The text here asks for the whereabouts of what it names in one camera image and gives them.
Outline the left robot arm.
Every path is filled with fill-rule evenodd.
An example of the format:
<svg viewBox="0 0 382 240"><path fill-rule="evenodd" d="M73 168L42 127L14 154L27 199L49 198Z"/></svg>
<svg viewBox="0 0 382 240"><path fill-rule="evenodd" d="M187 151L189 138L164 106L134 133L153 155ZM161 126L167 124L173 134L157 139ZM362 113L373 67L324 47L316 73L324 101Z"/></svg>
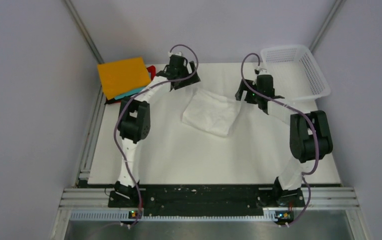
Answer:
<svg viewBox="0 0 382 240"><path fill-rule="evenodd" d="M180 53L172 54L169 63L156 73L140 92L120 102L114 142L121 154L121 169L114 190L110 192L110 208L142 208L139 161L144 139L151 130L151 108L164 95L200 82L198 60L189 61Z"/></svg>

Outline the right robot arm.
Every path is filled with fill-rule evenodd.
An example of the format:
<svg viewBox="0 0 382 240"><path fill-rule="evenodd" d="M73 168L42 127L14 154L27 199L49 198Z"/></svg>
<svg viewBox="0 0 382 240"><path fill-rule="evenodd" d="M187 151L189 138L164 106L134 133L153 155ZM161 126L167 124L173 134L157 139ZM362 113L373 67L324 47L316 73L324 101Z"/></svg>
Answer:
<svg viewBox="0 0 382 240"><path fill-rule="evenodd" d="M257 105L266 115L289 126L291 159L276 177L271 197L278 206L298 201L304 177L312 175L320 160L333 150L326 113L322 110L303 112L297 109L283 96L276 94L270 74L260 74L256 80L241 80L235 98Z"/></svg>

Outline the white t shirt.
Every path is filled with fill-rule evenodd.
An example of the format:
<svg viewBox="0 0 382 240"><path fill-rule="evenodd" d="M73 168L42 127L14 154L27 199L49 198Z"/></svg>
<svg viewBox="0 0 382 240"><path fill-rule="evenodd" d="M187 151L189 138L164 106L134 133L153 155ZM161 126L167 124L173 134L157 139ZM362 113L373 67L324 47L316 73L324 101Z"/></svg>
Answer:
<svg viewBox="0 0 382 240"><path fill-rule="evenodd" d="M241 102L197 89L181 117L182 123L197 130L226 138L230 135L240 110Z"/></svg>

